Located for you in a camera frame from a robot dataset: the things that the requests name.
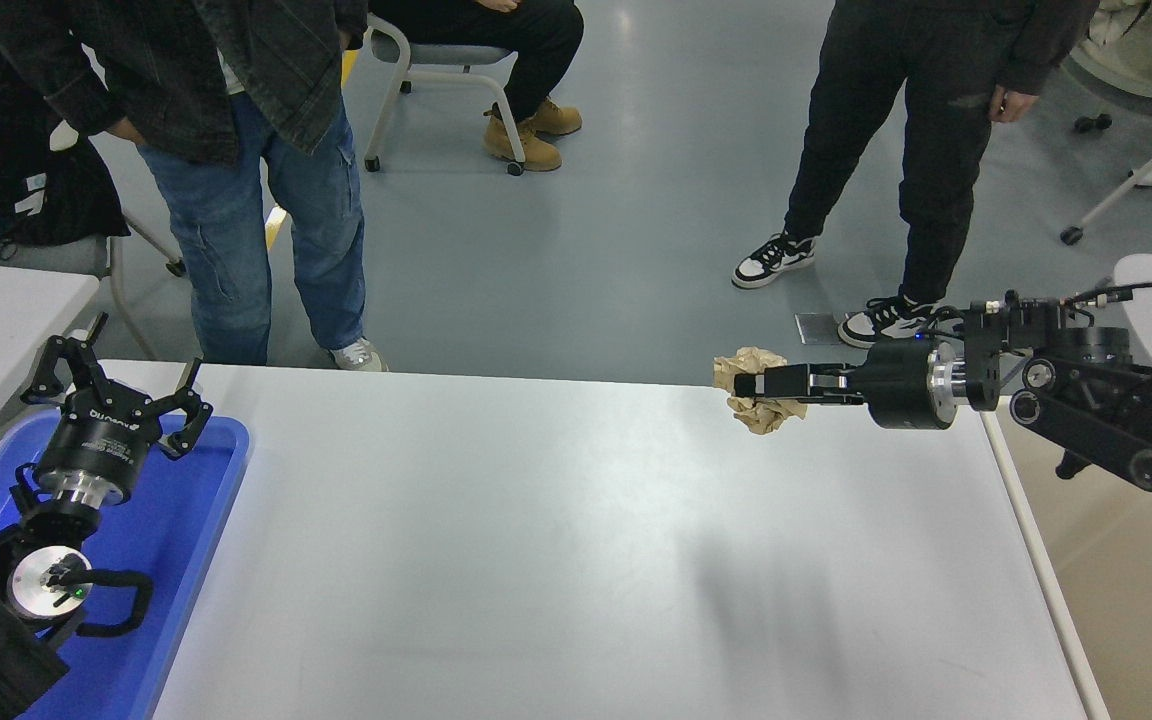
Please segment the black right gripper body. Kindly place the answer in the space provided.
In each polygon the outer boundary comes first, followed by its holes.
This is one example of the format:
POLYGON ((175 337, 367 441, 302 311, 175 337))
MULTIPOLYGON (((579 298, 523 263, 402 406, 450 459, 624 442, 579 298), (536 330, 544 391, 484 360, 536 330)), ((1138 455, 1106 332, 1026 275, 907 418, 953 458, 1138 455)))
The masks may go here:
POLYGON ((850 372, 850 388, 867 404, 878 427, 937 429, 937 409, 929 376, 937 343, 886 340, 870 347, 867 361, 850 372))

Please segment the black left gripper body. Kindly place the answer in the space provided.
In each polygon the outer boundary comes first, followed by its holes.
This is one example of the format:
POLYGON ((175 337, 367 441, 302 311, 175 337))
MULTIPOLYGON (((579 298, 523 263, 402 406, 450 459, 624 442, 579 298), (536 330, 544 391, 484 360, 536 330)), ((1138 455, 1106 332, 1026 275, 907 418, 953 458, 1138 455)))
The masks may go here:
POLYGON ((111 386, 111 397, 99 397, 93 387, 74 389, 36 462, 37 486, 56 493, 61 482, 83 473, 131 493, 150 446, 162 433, 156 416, 147 414, 150 404, 145 393, 118 382, 111 386))

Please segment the person's hand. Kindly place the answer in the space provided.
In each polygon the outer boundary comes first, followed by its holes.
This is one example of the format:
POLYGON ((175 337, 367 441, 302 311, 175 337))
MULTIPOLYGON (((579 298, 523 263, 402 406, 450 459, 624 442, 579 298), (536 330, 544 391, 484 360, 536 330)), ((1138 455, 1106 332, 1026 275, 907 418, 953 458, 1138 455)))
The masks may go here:
POLYGON ((1020 119, 1025 118, 1038 99, 1037 94, 1024 94, 1015 88, 996 85, 987 106, 987 118, 990 122, 996 124, 1020 122, 1020 119))

